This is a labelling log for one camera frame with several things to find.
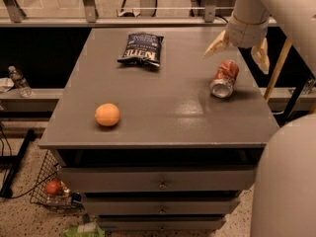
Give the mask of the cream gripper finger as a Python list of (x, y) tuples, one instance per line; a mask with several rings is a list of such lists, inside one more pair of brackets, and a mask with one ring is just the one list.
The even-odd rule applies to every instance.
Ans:
[(208, 46), (206, 51), (204, 52), (203, 57), (208, 58), (212, 55), (223, 51), (226, 49), (229, 45), (229, 35), (226, 33), (225, 30), (223, 30), (216, 38), (215, 40)]
[(268, 41), (266, 38), (254, 45), (251, 49), (251, 55), (255, 63), (264, 74), (269, 73), (270, 60), (268, 57)]

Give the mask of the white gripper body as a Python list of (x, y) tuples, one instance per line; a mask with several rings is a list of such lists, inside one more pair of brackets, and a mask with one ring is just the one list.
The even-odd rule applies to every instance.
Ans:
[(225, 28), (226, 39), (237, 47), (249, 48), (262, 42), (268, 31), (270, 14), (238, 16), (232, 13)]

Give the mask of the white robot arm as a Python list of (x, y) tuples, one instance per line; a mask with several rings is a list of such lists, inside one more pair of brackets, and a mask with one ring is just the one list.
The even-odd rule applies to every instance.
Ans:
[[(207, 48), (252, 47), (274, 18), (316, 72), (316, 0), (236, 0), (225, 32)], [(257, 171), (251, 237), (316, 237), (316, 115), (298, 118), (268, 142)]]

